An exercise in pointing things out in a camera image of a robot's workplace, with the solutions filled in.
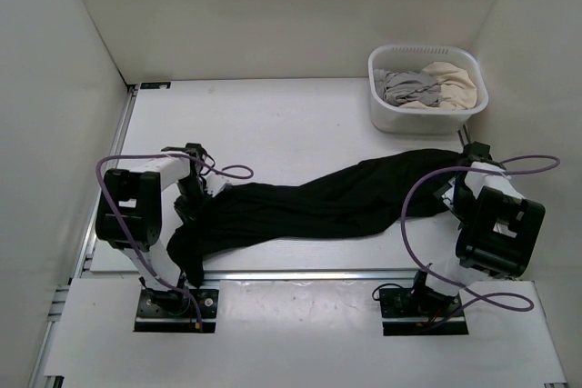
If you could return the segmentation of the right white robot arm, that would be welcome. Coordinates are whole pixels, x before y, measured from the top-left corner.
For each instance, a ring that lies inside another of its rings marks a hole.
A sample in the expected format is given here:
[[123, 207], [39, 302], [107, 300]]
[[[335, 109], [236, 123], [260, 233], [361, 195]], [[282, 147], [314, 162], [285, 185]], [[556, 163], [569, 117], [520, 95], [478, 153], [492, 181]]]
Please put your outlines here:
[[459, 290], [477, 281], [520, 277], [529, 264], [545, 207], [526, 199], [506, 175], [497, 175], [486, 144], [464, 147], [459, 172], [436, 192], [459, 221], [455, 253], [419, 272], [408, 293], [411, 309], [422, 315], [449, 306]]

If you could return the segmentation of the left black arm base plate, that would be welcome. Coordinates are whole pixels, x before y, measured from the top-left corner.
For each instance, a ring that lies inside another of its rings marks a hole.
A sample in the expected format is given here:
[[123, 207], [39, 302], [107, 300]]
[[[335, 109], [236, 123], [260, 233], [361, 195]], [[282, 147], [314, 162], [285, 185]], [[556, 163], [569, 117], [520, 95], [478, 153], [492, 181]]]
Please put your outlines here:
[[143, 289], [135, 312], [137, 333], [214, 333], [218, 310], [218, 289], [193, 289], [189, 292], [199, 305], [202, 323], [192, 302], [182, 294]]

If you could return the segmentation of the black trousers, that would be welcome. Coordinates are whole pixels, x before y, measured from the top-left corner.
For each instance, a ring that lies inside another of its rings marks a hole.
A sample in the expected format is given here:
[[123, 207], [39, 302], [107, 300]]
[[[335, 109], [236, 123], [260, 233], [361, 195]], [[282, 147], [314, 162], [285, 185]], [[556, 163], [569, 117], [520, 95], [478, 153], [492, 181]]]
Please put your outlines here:
[[178, 227], [166, 250], [193, 286], [204, 280], [210, 254], [279, 238], [351, 239], [383, 233], [402, 214], [446, 211], [435, 193], [449, 180], [435, 176], [406, 195], [422, 176], [461, 163], [462, 155], [419, 149], [369, 159], [297, 185], [240, 184], [205, 200], [196, 220]]

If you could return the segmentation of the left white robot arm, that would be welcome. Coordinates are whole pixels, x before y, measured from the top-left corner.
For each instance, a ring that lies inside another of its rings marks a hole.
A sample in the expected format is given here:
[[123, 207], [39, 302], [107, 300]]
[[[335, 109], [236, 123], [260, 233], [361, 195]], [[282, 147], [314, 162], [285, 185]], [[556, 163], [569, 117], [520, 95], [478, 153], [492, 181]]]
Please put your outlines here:
[[95, 219], [98, 239], [125, 255], [141, 276], [142, 286], [159, 294], [159, 304], [171, 315], [187, 311], [191, 294], [180, 284], [182, 272], [160, 241], [163, 193], [178, 190], [180, 206], [199, 206], [208, 198], [201, 171], [207, 152], [201, 144], [166, 147], [160, 154], [123, 155], [135, 160], [132, 169], [104, 169], [107, 157], [96, 165], [101, 188]]

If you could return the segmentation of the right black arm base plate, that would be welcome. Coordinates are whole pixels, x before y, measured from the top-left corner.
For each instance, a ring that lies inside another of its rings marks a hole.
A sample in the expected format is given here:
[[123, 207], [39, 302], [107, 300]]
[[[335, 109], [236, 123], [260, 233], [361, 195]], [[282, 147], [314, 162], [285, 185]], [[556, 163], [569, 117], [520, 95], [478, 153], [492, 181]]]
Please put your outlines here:
[[380, 304], [383, 335], [468, 335], [459, 297], [416, 293], [399, 284], [381, 284], [371, 293]]

